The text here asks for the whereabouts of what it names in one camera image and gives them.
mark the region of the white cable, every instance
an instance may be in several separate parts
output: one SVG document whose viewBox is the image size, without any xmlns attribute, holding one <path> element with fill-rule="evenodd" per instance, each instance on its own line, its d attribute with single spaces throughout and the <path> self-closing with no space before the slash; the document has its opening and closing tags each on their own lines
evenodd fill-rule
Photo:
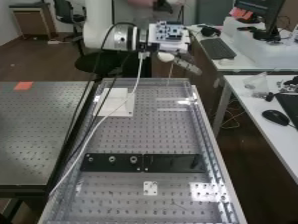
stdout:
<svg viewBox="0 0 298 224">
<path fill-rule="evenodd" d="M 169 72 L 169 77 L 167 77 L 166 86 L 167 86 L 169 83 L 170 83 L 170 78 L 171 78 L 171 73 L 172 73 L 172 67 L 174 67 L 174 61 L 171 62 L 171 65 L 170 65 L 170 72 Z"/>
<path fill-rule="evenodd" d="M 102 122 L 106 120 L 106 118 L 119 109 L 119 107 L 126 103 L 126 101 L 130 99 L 130 97 L 133 96 L 133 94 L 134 94 L 134 92 L 135 92 L 135 90 L 137 90 L 137 86 L 138 86 L 138 81 L 139 81 L 139 77 L 141 77 L 141 71 L 142 71 L 142 53 L 139 54 L 139 65 L 138 65 L 138 74 L 137 74 L 137 81 L 135 81 L 135 84 L 134 84 L 134 88 L 133 88 L 133 91 L 131 91 L 131 93 L 129 94 L 129 96 L 127 96 L 127 98 L 123 100 L 123 102 L 119 104 L 119 106 L 99 120 L 99 122 L 97 123 L 97 125 L 94 126 L 94 128 L 93 128 L 93 130 L 91 130 L 91 132 L 90 132 L 90 134 L 89 134 L 89 136 L 87 136 L 87 138 L 86 138 L 86 140 L 85 140 L 85 142 L 83 142 L 83 145 L 82 145 L 82 148 L 81 148 L 81 152 L 79 152 L 79 154 L 78 154 L 78 156 L 77 156 L 77 158 L 75 158 L 75 160 L 74 160 L 74 162 L 73 162 L 73 164 L 71 164 L 71 166 L 69 167 L 69 169 L 67 169 L 67 171 L 66 171 L 66 173 L 63 174 L 63 176 L 62 176 L 62 178 L 61 178 L 61 180 L 58 181 L 58 183 L 55 184 L 55 186 L 54 186 L 54 188 L 51 189 L 51 191 L 50 191 L 50 193 L 49 193 L 49 197 L 53 195 L 53 193 L 54 193 L 54 191 L 57 190 L 57 188 L 58 188 L 58 186 L 62 184 L 62 182 L 63 182 L 63 180 L 65 180 L 65 178 L 67 177 L 67 175 L 69 175 L 69 173 L 71 172 L 71 170 L 73 170 L 73 168 L 74 168 L 74 166 L 75 166 L 75 164 L 77 164 L 77 162 L 78 162 L 78 160 L 79 160 L 79 158 L 81 158 L 81 156 L 82 156 L 82 153 L 83 153 L 83 151 L 85 151 L 85 147 L 86 147 L 86 145 L 87 145 L 87 143 L 89 143 L 89 141 L 90 141 L 90 138 L 91 138 L 91 136 L 93 136 L 93 134 L 94 134 L 94 132 L 95 132 L 95 130 L 97 130 L 97 128 L 99 127 L 99 125 L 102 124 Z"/>
</svg>

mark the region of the black office chair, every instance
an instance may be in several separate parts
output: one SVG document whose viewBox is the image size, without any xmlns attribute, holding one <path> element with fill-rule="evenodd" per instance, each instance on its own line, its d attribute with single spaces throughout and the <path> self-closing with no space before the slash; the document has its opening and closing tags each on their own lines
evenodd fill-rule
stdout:
<svg viewBox="0 0 298 224">
<path fill-rule="evenodd" d="M 98 52 L 79 57 L 74 63 L 79 71 L 93 73 Z M 138 53 L 127 51 L 102 50 L 98 64 L 95 66 L 95 81 L 105 77 L 114 77 L 118 74 L 123 78 L 135 78 L 138 72 Z M 151 60 L 145 59 L 141 77 L 151 77 Z"/>
<path fill-rule="evenodd" d="M 77 27 L 82 28 L 81 22 L 85 21 L 86 18 L 86 10 L 82 7 L 83 15 L 78 15 L 73 13 L 73 7 L 69 1 L 66 0 L 53 0 L 54 2 L 54 13 L 55 19 L 66 24 L 73 25 L 73 34 L 63 37 L 63 41 L 71 38 L 71 41 L 77 44 L 79 55 L 83 55 L 82 47 L 81 47 L 81 34 L 77 32 Z"/>
</svg>

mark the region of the computer mouse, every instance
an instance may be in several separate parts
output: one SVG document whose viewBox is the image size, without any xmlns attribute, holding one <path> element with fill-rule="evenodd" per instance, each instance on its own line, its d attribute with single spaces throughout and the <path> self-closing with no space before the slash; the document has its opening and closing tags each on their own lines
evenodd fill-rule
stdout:
<svg viewBox="0 0 298 224">
<path fill-rule="evenodd" d="M 263 111 L 262 115 L 267 120 L 282 126 L 287 126 L 290 123 L 287 116 L 276 110 L 266 110 Z"/>
</svg>

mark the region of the black metal bracket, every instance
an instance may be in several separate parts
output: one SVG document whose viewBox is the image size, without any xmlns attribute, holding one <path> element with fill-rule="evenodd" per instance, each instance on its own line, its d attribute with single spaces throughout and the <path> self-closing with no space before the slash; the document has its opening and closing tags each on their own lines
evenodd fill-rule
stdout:
<svg viewBox="0 0 298 224">
<path fill-rule="evenodd" d="M 199 154 L 85 154 L 82 172 L 203 173 Z"/>
<path fill-rule="evenodd" d="M 203 173 L 204 165 L 199 154 L 146 154 L 143 171 L 147 173 Z"/>
<path fill-rule="evenodd" d="M 87 153 L 81 164 L 83 172 L 142 172 L 142 154 Z"/>
</svg>

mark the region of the metal plate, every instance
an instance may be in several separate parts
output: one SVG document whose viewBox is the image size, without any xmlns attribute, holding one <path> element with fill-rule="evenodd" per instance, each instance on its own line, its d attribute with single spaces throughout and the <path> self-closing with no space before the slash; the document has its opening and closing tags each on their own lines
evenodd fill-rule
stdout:
<svg viewBox="0 0 298 224">
<path fill-rule="evenodd" d="M 143 155 L 143 171 L 147 173 L 200 173 L 204 172 L 202 156 L 195 155 Z"/>
<path fill-rule="evenodd" d="M 46 185 L 86 82 L 0 83 L 0 186 Z"/>
<path fill-rule="evenodd" d="M 102 82 L 98 95 L 110 81 Z M 170 80 L 169 86 L 166 81 L 141 79 L 133 118 L 107 118 L 85 152 L 202 154 L 206 172 L 79 172 L 82 157 L 50 202 L 45 223 L 236 223 L 191 87 L 186 79 Z M 129 87 L 131 91 L 134 82 L 135 79 L 119 79 L 114 87 Z M 158 183 L 155 196 L 143 195 L 146 181 Z"/>
<path fill-rule="evenodd" d="M 82 164 L 82 172 L 141 172 L 141 154 L 102 154 L 86 153 Z"/>
</svg>

